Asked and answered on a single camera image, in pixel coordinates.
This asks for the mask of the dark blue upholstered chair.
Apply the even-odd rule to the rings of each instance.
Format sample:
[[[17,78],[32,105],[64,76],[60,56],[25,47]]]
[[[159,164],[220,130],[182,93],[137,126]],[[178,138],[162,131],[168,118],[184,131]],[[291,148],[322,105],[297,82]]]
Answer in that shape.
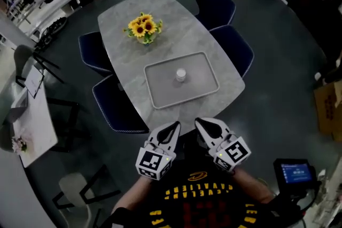
[[[149,133],[115,75],[109,75],[92,88],[96,103],[109,127],[120,133]]]
[[[207,30],[229,25],[235,15],[236,4],[232,0],[196,0],[199,12],[195,17]]]
[[[209,32],[227,54],[241,78],[243,78],[254,59],[252,48],[231,25],[217,27]]]
[[[114,73],[100,32],[90,32],[78,38],[83,63],[103,77]]]

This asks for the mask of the person's dark printed jersey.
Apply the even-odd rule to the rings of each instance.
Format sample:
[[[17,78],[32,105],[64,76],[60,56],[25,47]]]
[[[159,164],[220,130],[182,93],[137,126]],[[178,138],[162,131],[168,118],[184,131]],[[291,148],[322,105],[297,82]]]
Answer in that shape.
[[[274,199],[259,203],[232,174],[219,169],[195,136],[182,140],[184,158],[153,180],[134,210],[117,209],[100,228],[289,228],[302,216]]]

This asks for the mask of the black folded trolley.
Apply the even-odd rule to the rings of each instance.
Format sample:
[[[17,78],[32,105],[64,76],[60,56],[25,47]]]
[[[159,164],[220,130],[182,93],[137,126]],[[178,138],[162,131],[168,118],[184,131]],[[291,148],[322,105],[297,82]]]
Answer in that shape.
[[[42,33],[39,42],[35,45],[36,52],[44,51],[57,37],[59,32],[66,26],[67,18],[61,17],[48,26]]]

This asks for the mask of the sunflower bouquet in vase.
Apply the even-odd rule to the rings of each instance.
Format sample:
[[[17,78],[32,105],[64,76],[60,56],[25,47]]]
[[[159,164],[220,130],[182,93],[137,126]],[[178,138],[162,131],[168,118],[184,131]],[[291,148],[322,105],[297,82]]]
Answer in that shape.
[[[123,32],[128,37],[136,39],[139,43],[148,46],[162,32],[163,21],[155,21],[151,14],[141,12],[138,17],[129,22]]]

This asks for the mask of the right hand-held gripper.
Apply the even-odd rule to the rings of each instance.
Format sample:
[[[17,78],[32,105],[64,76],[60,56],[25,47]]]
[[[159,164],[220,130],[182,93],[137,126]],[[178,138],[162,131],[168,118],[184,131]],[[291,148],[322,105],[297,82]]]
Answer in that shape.
[[[197,117],[195,118],[195,128],[200,139],[209,148],[208,152],[213,157],[214,163],[227,172],[232,172],[252,154],[245,140],[242,137],[237,137],[234,133],[229,133],[228,126],[219,119]],[[213,139],[224,137],[224,140],[219,140],[213,146]]]

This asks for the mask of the printed cardboard box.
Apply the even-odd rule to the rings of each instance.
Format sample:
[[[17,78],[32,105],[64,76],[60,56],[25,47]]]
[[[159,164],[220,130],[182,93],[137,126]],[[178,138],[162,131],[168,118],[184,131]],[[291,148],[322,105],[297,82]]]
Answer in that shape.
[[[342,80],[314,90],[318,127],[342,143]]]

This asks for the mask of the black tablet monitor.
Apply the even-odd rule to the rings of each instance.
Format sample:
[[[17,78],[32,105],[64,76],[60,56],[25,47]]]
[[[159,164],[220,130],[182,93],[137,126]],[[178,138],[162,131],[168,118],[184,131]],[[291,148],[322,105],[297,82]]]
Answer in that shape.
[[[280,191],[299,191],[316,186],[316,170],[305,159],[276,159],[273,163]]]

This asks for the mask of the person's right forearm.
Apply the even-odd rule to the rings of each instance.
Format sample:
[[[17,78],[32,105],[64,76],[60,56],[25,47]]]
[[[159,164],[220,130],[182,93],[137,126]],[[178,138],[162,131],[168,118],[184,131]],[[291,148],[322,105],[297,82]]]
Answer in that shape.
[[[241,168],[235,168],[232,176],[236,184],[252,199],[268,204],[274,199],[271,190]]]

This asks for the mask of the clipboard with white paper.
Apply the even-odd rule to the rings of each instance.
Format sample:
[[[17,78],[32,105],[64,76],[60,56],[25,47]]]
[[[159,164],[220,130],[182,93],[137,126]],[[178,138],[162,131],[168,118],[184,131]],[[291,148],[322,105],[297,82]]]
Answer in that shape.
[[[29,94],[35,98],[43,82],[44,74],[41,70],[32,66],[24,82]]]

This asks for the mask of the grey rectangular tray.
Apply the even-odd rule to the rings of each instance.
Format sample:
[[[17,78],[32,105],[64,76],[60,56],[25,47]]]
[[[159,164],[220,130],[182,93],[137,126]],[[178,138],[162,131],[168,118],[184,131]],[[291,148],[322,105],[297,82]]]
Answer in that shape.
[[[179,82],[176,71],[186,70]],[[144,68],[152,105],[163,109],[216,93],[220,84],[205,52],[199,51],[149,64]]]

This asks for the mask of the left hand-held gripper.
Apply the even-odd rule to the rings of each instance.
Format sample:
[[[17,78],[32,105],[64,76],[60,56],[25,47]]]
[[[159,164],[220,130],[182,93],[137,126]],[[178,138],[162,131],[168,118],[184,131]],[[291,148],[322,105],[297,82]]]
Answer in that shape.
[[[174,149],[180,132],[179,121],[165,123],[151,132],[148,138],[150,143],[140,148],[135,164],[141,176],[161,180],[176,158]]]

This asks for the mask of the person's left forearm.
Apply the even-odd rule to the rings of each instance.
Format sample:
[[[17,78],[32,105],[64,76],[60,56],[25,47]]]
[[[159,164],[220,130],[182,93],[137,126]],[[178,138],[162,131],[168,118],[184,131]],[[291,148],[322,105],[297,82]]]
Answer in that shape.
[[[136,183],[115,204],[112,214],[119,208],[134,210],[147,197],[151,190],[153,179],[140,176]]]

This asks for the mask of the black metal table frame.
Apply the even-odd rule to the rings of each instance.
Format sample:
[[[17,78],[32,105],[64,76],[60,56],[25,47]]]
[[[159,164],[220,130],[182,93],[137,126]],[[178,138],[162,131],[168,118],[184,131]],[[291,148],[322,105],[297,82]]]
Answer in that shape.
[[[60,138],[64,141],[62,145],[56,144],[50,151],[59,152],[59,153],[68,153],[72,149],[73,140],[76,134],[76,123],[77,117],[80,110],[80,105],[73,101],[55,99],[55,98],[47,98],[47,102],[50,105],[58,105],[65,106],[70,108],[69,117],[66,122],[59,120],[57,118],[52,119],[52,124],[55,129],[57,135],[57,142],[60,141]]]

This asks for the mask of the pink flower bunch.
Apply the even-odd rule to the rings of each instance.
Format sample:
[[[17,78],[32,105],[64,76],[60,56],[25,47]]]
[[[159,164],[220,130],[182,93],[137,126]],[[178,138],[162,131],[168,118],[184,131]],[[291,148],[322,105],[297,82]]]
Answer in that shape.
[[[23,152],[27,152],[28,143],[31,141],[30,134],[22,134],[20,136],[14,136],[11,139],[13,151],[20,155]]]

